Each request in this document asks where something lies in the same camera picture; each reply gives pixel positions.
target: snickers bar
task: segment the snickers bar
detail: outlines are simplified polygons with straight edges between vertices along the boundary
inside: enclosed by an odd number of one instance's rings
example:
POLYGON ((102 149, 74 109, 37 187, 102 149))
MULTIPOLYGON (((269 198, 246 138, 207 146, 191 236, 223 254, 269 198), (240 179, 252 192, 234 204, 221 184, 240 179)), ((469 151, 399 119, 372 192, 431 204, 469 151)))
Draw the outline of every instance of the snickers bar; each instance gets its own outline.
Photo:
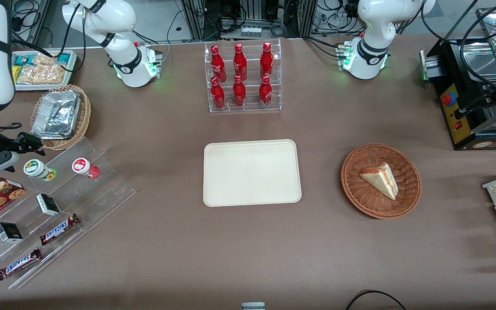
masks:
POLYGON ((70 227, 74 226, 79 222, 79 218, 74 213, 72 216, 67 218, 63 223, 60 223, 57 227, 51 229, 47 234, 40 237, 41 245, 47 245, 50 241, 56 239, 63 232, 65 232, 70 227))
POLYGON ((15 271, 24 268, 29 263, 41 259, 41 251, 39 249, 35 249, 32 253, 22 257, 18 261, 15 261, 12 265, 8 265, 7 268, 0 269, 0 281, 12 275, 15 271))

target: aluminum foil container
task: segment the aluminum foil container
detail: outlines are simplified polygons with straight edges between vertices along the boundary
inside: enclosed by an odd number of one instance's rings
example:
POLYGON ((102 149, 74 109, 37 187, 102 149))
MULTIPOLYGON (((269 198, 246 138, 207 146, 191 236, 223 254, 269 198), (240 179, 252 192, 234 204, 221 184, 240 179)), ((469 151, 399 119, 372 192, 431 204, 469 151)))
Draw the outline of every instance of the aluminum foil container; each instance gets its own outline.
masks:
POLYGON ((44 140, 67 140, 74 135, 81 95, 73 90, 49 92, 40 102, 31 133, 44 140))

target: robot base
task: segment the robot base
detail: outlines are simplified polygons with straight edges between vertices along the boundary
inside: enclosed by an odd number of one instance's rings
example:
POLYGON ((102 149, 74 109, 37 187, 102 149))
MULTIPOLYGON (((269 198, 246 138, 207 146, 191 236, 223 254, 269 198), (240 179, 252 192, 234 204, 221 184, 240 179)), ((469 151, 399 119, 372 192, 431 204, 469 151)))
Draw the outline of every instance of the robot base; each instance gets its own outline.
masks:
POLYGON ((357 52, 359 41, 361 38, 356 37, 352 41, 346 41, 342 49, 336 48, 338 57, 346 57, 346 59, 338 59, 338 68, 340 71, 347 71, 359 79, 372 79, 385 67, 388 56, 384 56, 382 61, 378 61, 375 65, 369 65, 357 52))
POLYGON ((150 82, 153 78, 160 77, 162 54, 157 54, 156 51, 145 46, 138 47, 138 49, 141 51, 141 61, 139 65, 133 69, 132 73, 120 74, 120 71, 114 66, 118 78, 129 87, 141 87, 150 82))

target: yellow control panel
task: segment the yellow control panel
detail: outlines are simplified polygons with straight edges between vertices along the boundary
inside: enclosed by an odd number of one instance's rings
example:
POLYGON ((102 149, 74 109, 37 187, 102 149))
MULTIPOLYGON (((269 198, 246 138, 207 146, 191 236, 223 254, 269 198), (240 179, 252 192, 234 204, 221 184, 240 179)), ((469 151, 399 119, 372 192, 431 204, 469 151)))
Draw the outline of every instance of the yellow control panel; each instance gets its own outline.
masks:
POLYGON ((458 96, 459 94, 453 84, 439 97, 443 111, 445 111, 447 124, 449 125, 449 132, 451 132, 451 136, 455 143, 461 142, 466 137, 470 136, 471 133, 466 116, 460 120, 457 120, 454 116, 455 111, 459 109, 459 104, 456 101, 458 96))

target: black machine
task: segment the black machine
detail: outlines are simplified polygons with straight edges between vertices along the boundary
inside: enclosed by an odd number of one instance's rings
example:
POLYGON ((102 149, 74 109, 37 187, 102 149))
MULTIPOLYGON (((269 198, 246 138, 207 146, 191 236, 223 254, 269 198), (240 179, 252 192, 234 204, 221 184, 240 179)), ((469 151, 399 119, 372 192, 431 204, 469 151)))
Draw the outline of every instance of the black machine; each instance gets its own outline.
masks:
POLYGON ((469 30, 421 52, 423 78, 441 100, 456 150, 496 149, 496 8, 476 14, 487 40, 469 30))

